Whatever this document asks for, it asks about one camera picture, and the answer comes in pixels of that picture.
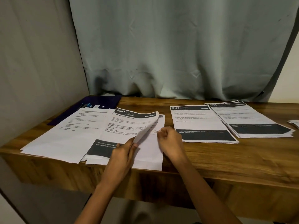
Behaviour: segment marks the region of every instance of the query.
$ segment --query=stack of paper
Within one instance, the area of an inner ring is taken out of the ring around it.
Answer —
[[[117,143],[135,137],[139,144],[134,168],[161,170],[163,153],[156,131],[164,115],[141,114],[124,109],[81,108],[57,126],[22,148],[21,153],[69,163],[107,164]]]
[[[107,119],[106,128],[84,156],[86,164],[106,165],[117,143],[136,136],[138,148],[133,168],[162,170],[163,153],[159,149],[157,130],[164,127],[165,115],[141,114],[117,108]]]
[[[209,103],[223,123],[239,138],[292,137],[294,130],[275,123],[240,101]]]
[[[288,123],[293,124],[295,127],[299,129],[299,120],[290,120]]]
[[[184,142],[239,143],[208,105],[170,106]]]

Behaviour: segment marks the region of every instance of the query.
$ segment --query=left arm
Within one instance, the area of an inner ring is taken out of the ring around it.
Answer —
[[[99,224],[118,185],[125,178],[133,165],[133,155],[137,144],[134,138],[112,151],[111,157],[102,174],[100,183],[88,200],[75,224]]]

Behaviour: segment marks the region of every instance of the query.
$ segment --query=wooden tabletop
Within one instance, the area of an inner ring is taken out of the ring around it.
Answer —
[[[118,107],[140,113],[165,114],[165,126],[172,126],[171,105],[201,105],[208,101],[122,97]],[[299,104],[251,103],[248,105],[275,122],[295,129],[288,120],[299,119]],[[0,148],[0,154],[21,154],[20,149],[52,126],[54,117],[21,134]],[[239,144],[184,143],[194,167],[207,179],[226,180],[299,189],[299,130],[290,138],[238,139]],[[162,171],[176,173],[164,155]]]

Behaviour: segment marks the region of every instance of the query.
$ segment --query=purple folder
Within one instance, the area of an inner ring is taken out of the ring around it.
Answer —
[[[62,120],[66,119],[71,114],[75,113],[79,108],[84,107],[87,104],[89,104],[88,107],[99,105],[99,108],[102,109],[109,109],[109,108],[115,109],[121,97],[122,95],[84,97],[82,100],[78,101],[76,104],[71,106],[69,109],[67,109],[65,112],[60,114],[58,117],[56,117],[54,120],[49,122],[47,125],[56,126]]]

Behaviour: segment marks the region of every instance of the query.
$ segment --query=wooden desk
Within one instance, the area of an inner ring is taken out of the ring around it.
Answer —
[[[123,97],[118,107],[165,114],[173,126],[170,105],[201,105],[206,101]],[[299,119],[299,104],[248,103],[277,123]],[[20,149],[48,131],[53,118],[0,148],[0,155],[25,183],[93,192],[105,166],[70,164],[20,154]],[[295,223],[299,221],[299,131],[293,138],[239,139],[238,145],[185,143],[186,153],[216,194],[241,217]],[[133,169],[115,196],[193,208],[181,177],[167,157],[162,171]]]

